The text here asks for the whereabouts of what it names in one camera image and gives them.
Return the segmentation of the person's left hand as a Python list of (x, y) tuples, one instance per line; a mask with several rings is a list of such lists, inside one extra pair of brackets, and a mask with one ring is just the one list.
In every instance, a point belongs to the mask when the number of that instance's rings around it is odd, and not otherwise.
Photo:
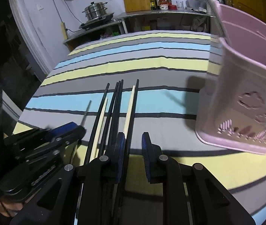
[(22, 203), (15, 203), (6, 198), (0, 198), (0, 213), (5, 217), (14, 217), (22, 208)]

